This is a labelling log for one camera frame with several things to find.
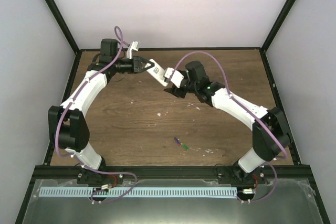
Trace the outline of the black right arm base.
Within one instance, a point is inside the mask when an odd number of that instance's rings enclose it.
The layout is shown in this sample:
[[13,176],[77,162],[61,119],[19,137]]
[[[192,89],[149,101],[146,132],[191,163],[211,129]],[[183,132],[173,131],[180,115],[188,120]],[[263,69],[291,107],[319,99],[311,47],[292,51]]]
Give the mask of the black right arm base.
[[246,173],[238,166],[216,165],[214,173],[220,184],[254,185],[265,182],[265,179],[256,172]]

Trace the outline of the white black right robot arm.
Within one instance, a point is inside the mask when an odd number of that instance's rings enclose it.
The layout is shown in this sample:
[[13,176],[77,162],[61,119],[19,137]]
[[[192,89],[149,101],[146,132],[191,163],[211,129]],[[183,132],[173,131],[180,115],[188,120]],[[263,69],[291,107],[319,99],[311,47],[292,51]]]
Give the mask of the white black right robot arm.
[[192,61],[184,71],[162,70],[160,81],[166,91],[178,98],[194,94],[201,103],[221,110],[247,126],[252,132],[252,147],[235,163],[233,177],[244,184],[259,166],[274,159],[287,158],[286,147],[291,143],[289,125],[279,108],[267,109],[234,94],[226,83],[210,81],[204,66]]

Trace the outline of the white remote control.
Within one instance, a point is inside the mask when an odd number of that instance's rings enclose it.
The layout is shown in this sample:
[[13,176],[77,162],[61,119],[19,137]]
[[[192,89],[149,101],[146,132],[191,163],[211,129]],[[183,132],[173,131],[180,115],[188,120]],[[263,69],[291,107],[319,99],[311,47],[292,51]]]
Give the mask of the white remote control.
[[166,83],[164,81],[164,72],[165,69],[163,69],[154,59],[149,59],[152,62],[155,63],[155,66],[149,70],[147,70],[146,72],[152,76],[160,85],[162,85],[163,87],[167,87],[168,83]]

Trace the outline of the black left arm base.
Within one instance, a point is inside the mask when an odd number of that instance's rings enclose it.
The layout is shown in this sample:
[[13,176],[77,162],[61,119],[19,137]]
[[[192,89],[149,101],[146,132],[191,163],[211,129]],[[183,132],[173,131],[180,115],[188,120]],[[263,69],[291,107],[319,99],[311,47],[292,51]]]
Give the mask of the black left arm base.
[[88,169],[82,168],[79,163],[74,166],[77,169],[77,184],[87,184],[89,186],[100,186],[103,184],[117,184],[121,185],[123,182],[135,182],[133,175],[124,174],[132,173],[126,166],[106,166],[103,168],[104,172],[109,174],[101,174],[92,172]]

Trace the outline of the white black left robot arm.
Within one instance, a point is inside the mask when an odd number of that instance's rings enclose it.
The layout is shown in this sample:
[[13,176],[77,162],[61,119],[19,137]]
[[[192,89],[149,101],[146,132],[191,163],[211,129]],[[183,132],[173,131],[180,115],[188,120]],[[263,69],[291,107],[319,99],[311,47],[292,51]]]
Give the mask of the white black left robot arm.
[[88,176],[95,184],[106,180],[107,170],[102,167],[104,159],[89,143],[87,111],[116,73],[137,74],[154,67],[153,62],[134,56],[139,42],[130,43],[124,57],[119,56],[122,45],[123,42],[116,39],[103,39],[100,52],[93,57],[72,95],[60,106],[51,106],[48,110],[49,136],[57,155],[76,158],[82,167],[90,169]]

